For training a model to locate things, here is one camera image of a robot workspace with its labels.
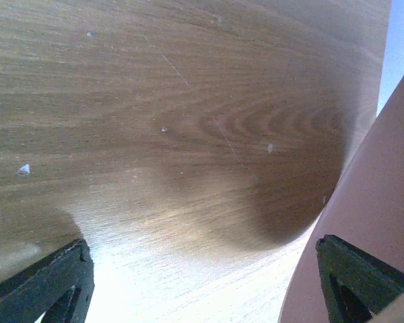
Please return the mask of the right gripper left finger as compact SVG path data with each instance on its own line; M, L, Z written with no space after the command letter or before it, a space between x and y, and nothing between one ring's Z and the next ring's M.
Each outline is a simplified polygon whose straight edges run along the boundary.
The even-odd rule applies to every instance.
M0 322L85 322L94 262L76 239L0 283Z

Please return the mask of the salmon pink plastic bin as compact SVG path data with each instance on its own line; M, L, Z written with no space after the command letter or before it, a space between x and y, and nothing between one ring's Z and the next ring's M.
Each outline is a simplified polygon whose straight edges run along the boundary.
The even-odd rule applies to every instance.
M330 322L316 243L335 235L404 273L404 76L317 222L290 281L280 322ZM404 293L369 322L404 322Z

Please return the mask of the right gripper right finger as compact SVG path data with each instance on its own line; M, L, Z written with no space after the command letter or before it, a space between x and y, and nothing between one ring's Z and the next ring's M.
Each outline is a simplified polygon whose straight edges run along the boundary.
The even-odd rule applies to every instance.
M330 322L369 322L404 293L404 273L335 235L316 243Z

